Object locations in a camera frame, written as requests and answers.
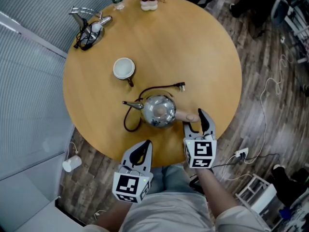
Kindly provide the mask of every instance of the mug handle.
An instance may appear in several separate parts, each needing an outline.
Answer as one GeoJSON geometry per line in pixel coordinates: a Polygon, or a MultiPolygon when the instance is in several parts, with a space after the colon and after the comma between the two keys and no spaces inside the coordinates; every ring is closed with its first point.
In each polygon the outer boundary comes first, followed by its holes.
{"type": "Polygon", "coordinates": [[[133,84],[133,82],[132,82],[131,77],[127,78],[127,81],[129,82],[129,84],[130,84],[131,87],[134,87],[134,84],[133,84]]]}

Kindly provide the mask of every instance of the shirt sleeve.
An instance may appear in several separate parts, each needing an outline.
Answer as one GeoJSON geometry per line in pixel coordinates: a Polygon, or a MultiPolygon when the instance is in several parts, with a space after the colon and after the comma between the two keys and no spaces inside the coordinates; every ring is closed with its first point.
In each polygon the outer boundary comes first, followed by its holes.
{"type": "Polygon", "coordinates": [[[221,213],[216,219],[218,232],[264,232],[267,224],[253,210],[235,206],[221,213]]]}
{"type": "Polygon", "coordinates": [[[98,225],[91,224],[91,225],[85,226],[83,228],[83,232],[109,232],[109,231],[98,225]]]}

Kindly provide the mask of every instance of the white mug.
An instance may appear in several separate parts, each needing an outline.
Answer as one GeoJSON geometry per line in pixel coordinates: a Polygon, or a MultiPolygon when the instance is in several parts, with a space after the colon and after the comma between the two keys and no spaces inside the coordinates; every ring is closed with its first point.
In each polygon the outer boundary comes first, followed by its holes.
{"type": "Polygon", "coordinates": [[[62,163],[62,167],[65,171],[71,172],[82,164],[82,159],[75,155],[62,163]]]}
{"type": "Polygon", "coordinates": [[[134,86],[132,82],[132,75],[135,71],[135,64],[129,58],[119,58],[114,63],[112,69],[114,76],[120,80],[127,80],[131,87],[134,86]]]}

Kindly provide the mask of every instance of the white marker cube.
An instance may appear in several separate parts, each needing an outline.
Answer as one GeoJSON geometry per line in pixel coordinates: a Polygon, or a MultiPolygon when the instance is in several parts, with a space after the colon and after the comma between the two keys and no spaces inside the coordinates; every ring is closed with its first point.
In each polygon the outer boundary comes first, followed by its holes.
{"type": "Polygon", "coordinates": [[[210,136],[204,140],[184,139],[183,143],[190,168],[211,168],[216,157],[216,140],[210,136]]]}
{"type": "Polygon", "coordinates": [[[150,186],[149,177],[115,172],[112,193],[118,200],[140,203],[150,186]]]}

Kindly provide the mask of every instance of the electrical outlet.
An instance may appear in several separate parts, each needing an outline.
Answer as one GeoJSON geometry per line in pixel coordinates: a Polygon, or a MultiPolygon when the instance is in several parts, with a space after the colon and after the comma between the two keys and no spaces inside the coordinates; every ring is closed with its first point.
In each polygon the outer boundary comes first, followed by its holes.
{"type": "Polygon", "coordinates": [[[235,156],[240,157],[242,153],[245,153],[245,158],[247,158],[248,152],[249,152],[249,148],[240,149],[240,150],[235,151],[235,156]]]}

